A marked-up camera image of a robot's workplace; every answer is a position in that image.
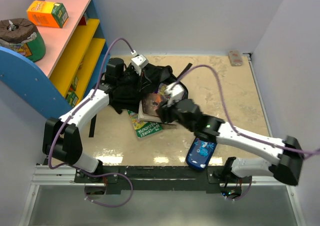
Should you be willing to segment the black student backpack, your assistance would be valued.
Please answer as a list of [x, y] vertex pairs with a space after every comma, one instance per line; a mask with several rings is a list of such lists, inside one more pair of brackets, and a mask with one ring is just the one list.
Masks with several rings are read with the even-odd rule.
[[110, 98], [110, 105], [121, 114], [123, 110], [138, 112], [140, 101], [149, 93], [154, 93], [160, 83], [171, 84], [178, 78], [174, 76], [171, 66], [155, 66], [147, 64], [142, 70], [142, 81], [137, 86], [124, 84], [124, 71], [133, 67], [120, 58], [112, 58], [106, 66], [106, 71], [94, 85], [99, 90], [105, 91]]

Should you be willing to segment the dark tale book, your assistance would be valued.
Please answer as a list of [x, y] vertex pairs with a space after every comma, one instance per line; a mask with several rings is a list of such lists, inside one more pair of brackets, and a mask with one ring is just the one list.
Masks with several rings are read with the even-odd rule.
[[156, 110], [158, 109], [159, 104], [165, 99], [166, 98], [161, 94], [148, 94], [139, 103], [138, 119], [142, 121], [161, 123]]

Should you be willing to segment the purple colourful book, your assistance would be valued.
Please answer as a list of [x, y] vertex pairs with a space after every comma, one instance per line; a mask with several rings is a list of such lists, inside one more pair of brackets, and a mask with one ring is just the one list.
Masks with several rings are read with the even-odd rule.
[[155, 93], [162, 96], [169, 96], [171, 95], [173, 85], [174, 83], [171, 83], [171, 84], [160, 83]]

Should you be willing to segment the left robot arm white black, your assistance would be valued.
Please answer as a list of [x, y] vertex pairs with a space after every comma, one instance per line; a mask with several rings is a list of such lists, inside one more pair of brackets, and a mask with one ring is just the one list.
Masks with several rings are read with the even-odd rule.
[[42, 151], [47, 155], [50, 169], [59, 167], [52, 164], [52, 160], [57, 159], [61, 166], [68, 165], [84, 172], [92, 182], [103, 178], [102, 162], [83, 150], [81, 129], [109, 105], [117, 113], [123, 110], [137, 112], [148, 62], [143, 55], [137, 55], [125, 68], [120, 58], [111, 58], [104, 76], [77, 106], [57, 119], [46, 121]]

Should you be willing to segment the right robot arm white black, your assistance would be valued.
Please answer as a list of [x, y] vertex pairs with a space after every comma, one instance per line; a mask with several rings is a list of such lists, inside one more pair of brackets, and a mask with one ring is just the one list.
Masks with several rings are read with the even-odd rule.
[[230, 122], [202, 113], [191, 99], [172, 105], [164, 101], [156, 112], [162, 122], [176, 121], [203, 141], [236, 147], [257, 156], [251, 160], [228, 158], [221, 174], [227, 182], [249, 176], [271, 176], [283, 184], [298, 185], [305, 157], [297, 138], [287, 136], [283, 140], [234, 127]]

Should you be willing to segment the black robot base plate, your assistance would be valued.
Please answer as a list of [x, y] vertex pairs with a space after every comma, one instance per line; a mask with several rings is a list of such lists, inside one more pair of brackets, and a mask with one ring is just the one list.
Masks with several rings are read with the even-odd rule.
[[102, 177], [93, 178], [76, 171], [74, 182], [93, 187], [106, 187], [108, 195], [119, 195], [131, 189], [129, 182], [118, 173], [128, 177], [136, 191], [201, 191], [219, 194], [224, 185], [232, 190], [239, 184], [250, 182], [246, 177], [221, 178], [223, 166], [208, 166], [204, 171], [196, 171], [187, 166], [103, 166], [106, 181]]

